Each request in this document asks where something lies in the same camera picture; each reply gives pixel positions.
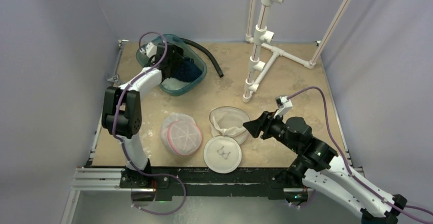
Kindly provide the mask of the teal plastic basin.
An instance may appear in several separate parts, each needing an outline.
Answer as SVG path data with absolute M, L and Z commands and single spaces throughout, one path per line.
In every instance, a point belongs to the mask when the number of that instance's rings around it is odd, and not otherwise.
M 158 68 L 162 71 L 159 88 L 172 96 L 180 96 L 195 88 L 204 80 L 207 65 L 203 59 L 189 47 L 186 39 L 174 34 L 165 34 L 150 42 L 139 44 L 136 60 L 141 67 L 152 67 L 162 59 Z

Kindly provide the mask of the white PVC pipe rack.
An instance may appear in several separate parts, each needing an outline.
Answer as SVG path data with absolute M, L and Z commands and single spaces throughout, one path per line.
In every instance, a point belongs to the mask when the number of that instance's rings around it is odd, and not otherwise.
M 285 0 L 260 0 L 260 13 L 258 16 L 257 24 L 253 25 L 253 17 L 255 13 L 256 0 L 250 0 L 250 9 L 248 17 L 247 32 L 245 40 L 248 43 L 253 44 L 251 55 L 248 62 L 248 75 L 244 83 L 243 102 L 248 103 L 252 98 L 253 94 L 257 92 L 257 89 L 262 82 L 265 75 L 278 57 L 284 57 L 292 60 L 298 64 L 303 65 L 308 69 L 315 67 L 318 58 L 327 42 L 330 40 L 331 35 L 335 31 L 338 23 L 340 22 L 343 14 L 348 8 L 352 0 L 343 0 L 338 11 L 331 24 L 329 25 L 325 35 L 320 41 L 318 48 L 316 49 L 313 57 L 310 60 L 304 60 L 297 56 L 294 56 L 281 48 L 272 46 L 271 42 L 274 39 L 275 33 L 268 30 L 268 18 L 271 12 L 273 4 L 281 4 Z

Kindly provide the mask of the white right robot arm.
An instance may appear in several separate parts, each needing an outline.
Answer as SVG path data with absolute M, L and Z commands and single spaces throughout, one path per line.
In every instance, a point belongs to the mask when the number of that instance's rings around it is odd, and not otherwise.
M 297 154 L 288 168 L 286 179 L 294 187 L 303 184 L 335 200 L 362 223 L 397 223 L 407 204 L 399 194 L 389 194 L 368 182 L 345 162 L 336 150 L 312 134 L 302 117 L 287 121 L 265 111 L 244 128 L 254 138 L 274 138 Z

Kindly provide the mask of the white cloth in basin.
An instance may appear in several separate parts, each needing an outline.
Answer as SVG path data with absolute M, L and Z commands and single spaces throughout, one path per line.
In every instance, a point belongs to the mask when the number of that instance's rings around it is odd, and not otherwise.
M 176 90 L 180 90 L 180 89 L 184 88 L 185 86 L 188 86 L 190 84 L 190 82 L 180 81 L 176 78 L 168 78 L 168 79 L 165 79 L 161 84 L 162 84 L 163 88 L 166 90 L 176 91 Z

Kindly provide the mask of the pink-trimmed white laundry bag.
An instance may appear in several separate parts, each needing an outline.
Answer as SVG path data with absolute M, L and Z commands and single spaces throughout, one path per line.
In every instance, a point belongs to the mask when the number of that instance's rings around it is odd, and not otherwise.
M 188 156 L 201 146 L 203 133 L 193 117 L 183 113 L 172 113 L 162 122 L 160 138 L 171 153 Z

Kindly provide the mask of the red-handled adjustable wrench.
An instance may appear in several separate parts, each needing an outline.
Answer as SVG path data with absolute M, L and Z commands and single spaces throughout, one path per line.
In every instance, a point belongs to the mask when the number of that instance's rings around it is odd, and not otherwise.
M 120 86 L 122 84 L 121 79 L 119 77 L 118 74 L 111 76 L 110 78 L 107 79 L 107 82 Z

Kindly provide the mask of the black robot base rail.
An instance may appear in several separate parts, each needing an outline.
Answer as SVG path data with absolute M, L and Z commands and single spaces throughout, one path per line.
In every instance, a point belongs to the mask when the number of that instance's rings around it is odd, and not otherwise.
M 306 202 L 309 195 L 301 179 L 287 168 L 239 167 L 216 173 L 207 167 L 152 166 L 152 176 L 124 168 L 120 188 L 153 194 L 156 201 L 174 196 L 267 197 L 294 203 Z

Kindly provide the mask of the black bra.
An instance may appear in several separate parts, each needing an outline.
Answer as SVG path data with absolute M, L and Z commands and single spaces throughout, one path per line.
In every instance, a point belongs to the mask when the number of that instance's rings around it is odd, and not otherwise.
M 171 78 L 176 78 L 184 82 L 193 82 L 202 75 L 203 71 L 197 67 L 194 60 L 191 58 L 184 58 L 180 67 Z

